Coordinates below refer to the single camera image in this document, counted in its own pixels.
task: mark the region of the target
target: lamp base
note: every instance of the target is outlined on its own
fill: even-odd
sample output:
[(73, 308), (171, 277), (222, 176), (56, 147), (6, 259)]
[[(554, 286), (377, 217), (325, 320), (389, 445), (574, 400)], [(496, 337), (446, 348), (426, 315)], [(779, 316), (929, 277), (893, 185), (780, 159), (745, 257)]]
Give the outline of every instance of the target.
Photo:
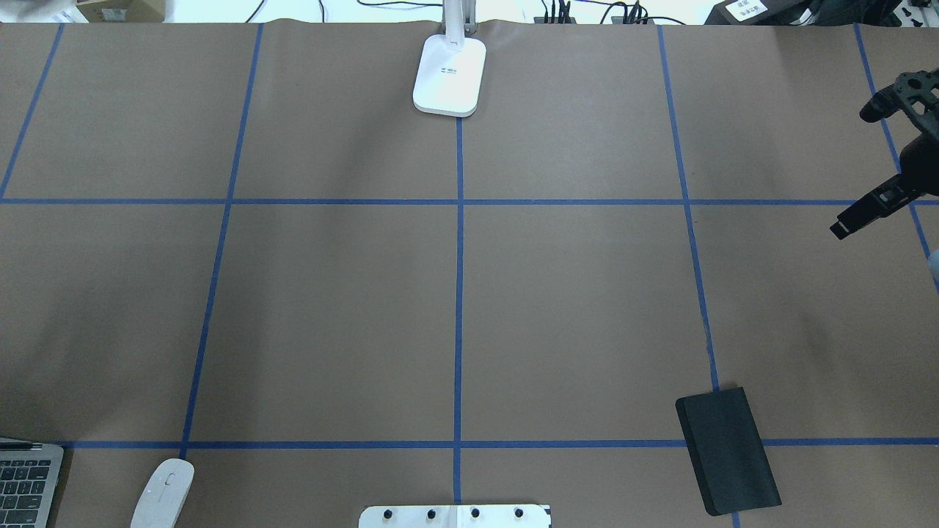
[(476, 111), (483, 82), (485, 44), (466, 39), (462, 49), (445, 35), (423, 44), (421, 66), (414, 83), (414, 106), (428, 114), (466, 117)]

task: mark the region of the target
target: white mouse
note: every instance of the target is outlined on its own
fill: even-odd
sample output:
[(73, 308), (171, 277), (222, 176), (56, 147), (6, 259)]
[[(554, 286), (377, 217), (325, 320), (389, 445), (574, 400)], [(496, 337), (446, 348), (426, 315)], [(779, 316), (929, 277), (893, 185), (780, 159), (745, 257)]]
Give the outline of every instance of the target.
[(179, 458), (165, 460), (150, 476), (140, 501), (133, 510), (131, 528), (173, 528), (195, 469), (192, 464)]

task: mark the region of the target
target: white desk lamp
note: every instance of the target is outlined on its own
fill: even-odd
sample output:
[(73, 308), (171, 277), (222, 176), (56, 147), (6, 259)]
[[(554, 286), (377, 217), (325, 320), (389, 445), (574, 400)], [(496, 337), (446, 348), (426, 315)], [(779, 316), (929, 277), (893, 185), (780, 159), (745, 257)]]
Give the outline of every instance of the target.
[(476, 0), (443, 0), (445, 35), (423, 44), (414, 83), (414, 106), (428, 114), (466, 117), (476, 111), (485, 44), (466, 36), (476, 29)]

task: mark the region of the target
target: laptop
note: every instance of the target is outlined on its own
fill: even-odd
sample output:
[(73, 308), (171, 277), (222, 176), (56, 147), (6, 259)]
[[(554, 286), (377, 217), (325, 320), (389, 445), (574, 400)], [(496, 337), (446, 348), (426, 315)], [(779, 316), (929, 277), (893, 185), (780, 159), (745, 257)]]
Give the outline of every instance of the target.
[(64, 450), (0, 438), (0, 528), (46, 528)]

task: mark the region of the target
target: grid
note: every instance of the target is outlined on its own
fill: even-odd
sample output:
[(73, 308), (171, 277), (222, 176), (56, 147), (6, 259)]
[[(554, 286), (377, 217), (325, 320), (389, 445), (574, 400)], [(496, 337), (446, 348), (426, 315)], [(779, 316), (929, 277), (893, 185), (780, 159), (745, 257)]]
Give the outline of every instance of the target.
[[(691, 198), (685, 177), (685, 161), (682, 153), (680, 138), (681, 123), (675, 109), (672, 85), (670, 79), (669, 57), (665, 34), (661, 27), (657, 30), (661, 65), (664, 73), (666, 100), (669, 108), (670, 127), (677, 164), (678, 176), (681, 186), (681, 199), (467, 199), (464, 194), (464, 125), (462, 119), (455, 122), (455, 176), (456, 199), (366, 199), (366, 198), (235, 198), (235, 189), (238, 182), (239, 162), (244, 144), (245, 130), (249, 120), (254, 90), (255, 75), (262, 47), (264, 25), (257, 27), (254, 38), (254, 50), (250, 73), (245, 90), (244, 103), (240, 117), (238, 139), (235, 147), (234, 159), (231, 163), (231, 174), (228, 180), (226, 196), (221, 198), (10, 198), (5, 197), (11, 179), (15, 177), (15, 168), (23, 140), (28, 134), (30, 122), (40, 100), (43, 86), (54, 62), (56, 50), (63, 36), (64, 25), (60, 24), (55, 34), (52, 48), (48, 54), (42, 74), (29, 108), (25, 114), (23, 125), (20, 128), (16, 144), (12, 151), (2, 184), (0, 184), (0, 205), (27, 206), (27, 205), (217, 205), (223, 206), (223, 216), (219, 229), (218, 243), (208, 285), (208, 298), (206, 300), (205, 315), (202, 322), (198, 349), (196, 353), (195, 368), (192, 373), (192, 385), (186, 410), (185, 425), (178, 442), (124, 442), (124, 441), (63, 441), (66, 447), (76, 449), (174, 449), (178, 455), (185, 458), (190, 450), (194, 449), (309, 449), (309, 450), (375, 450), (375, 449), (440, 449), (451, 450), (453, 453), (453, 496), (459, 504), (462, 500), (461, 490), (461, 458), (464, 449), (629, 449), (629, 448), (685, 448), (685, 442), (677, 439), (663, 440), (563, 440), (563, 441), (474, 441), (464, 440), (462, 434), (462, 379), (463, 379), (463, 292), (464, 292), (464, 230), (466, 208), (497, 207), (497, 206), (681, 206), (685, 216), (688, 244), (692, 258), (695, 285), (698, 295), (700, 318), (706, 338), (706, 352), (710, 365), (710, 379), (713, 390), (719, 390), (720, 380), (718, 365), (715, 358), (715, 345), (711, 335), (711, 323), (708, 316), (708, 302), (705, 295), (707, 280), (702, 276), (699, 257), (698, 242), (695, 233), (692, 208), (697, 206), (847, 206), (852, 200), (818, 200), (818, 199), (695, 199)], [(854, 27), (858, 52), (861, 63), (867, 76), (871, 94), (875, 90), (873, 75), (865, 50), (864, 40), (859, 26)], [(899, 157), (893, 139), (885, 121), (882, 121), (885, 141), (897, 170), (900, 170)], [(223, 254), (228, 230), (229, 218), (235, 206), (246, 205), (342, 205), (342, 206), (445, 206), (455, 208), (456, 212), (456, 269), (454, 278), (455, 307), (454, 307), (454, 421), (453, 439), (451, 441), (374, 441), (374, 442), (202, 442), (192, 440), (192, 422), (198, 402), (199, 384), (202, 376), (203, 362), (209, 337), (209, 328), (215, 304), (216, 290), (219, 276), (223, 271)], [(910, 207), (911, 217), (916, 234), (922, 245), (924, 254), (929, 254), (929, 245), (925, 231), (920, 222), (917, 207), (930, 207), (939, 205), (939, 200), (919, 200)], [(937, 445), (939, 438), (790, 438), (766, 439), (767, 446), (809, 447), (809, 446), (857, 446), (857, 445)], [(740, 526), (741, 521), (737, 514), (733, 514), (733, 526)]]

